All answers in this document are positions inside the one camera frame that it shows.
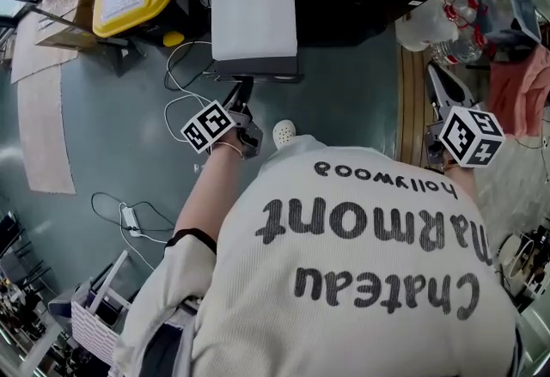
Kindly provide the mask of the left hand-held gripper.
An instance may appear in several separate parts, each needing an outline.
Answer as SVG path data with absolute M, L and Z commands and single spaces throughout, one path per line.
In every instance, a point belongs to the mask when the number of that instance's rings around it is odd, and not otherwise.
M 214 100 L 187 121 L 180 132 L 195 152 L 201 154 L 229 130 L 236 129 L 243 157 L 249 159 L 260 153 L 263 133 L 245 107 L 250 100 L 253 85 L 254 78 L 244 76 L 231 89 L 223 105 Z

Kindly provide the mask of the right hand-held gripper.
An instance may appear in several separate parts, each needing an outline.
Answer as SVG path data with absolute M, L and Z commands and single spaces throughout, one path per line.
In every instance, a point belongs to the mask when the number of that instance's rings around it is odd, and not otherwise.
M 425 85 L 435 110 L 451 107 L 444 120 L 427 126 L 425 146 L 428 162 L 443 165 L 443 152 L 447 150 L 460 167 L 488 167 L 505 141 L 505 134 L 495 116 L 491 112 L 472 109 L 477 100 L 469 88 L 435 62 L 426 66 Z

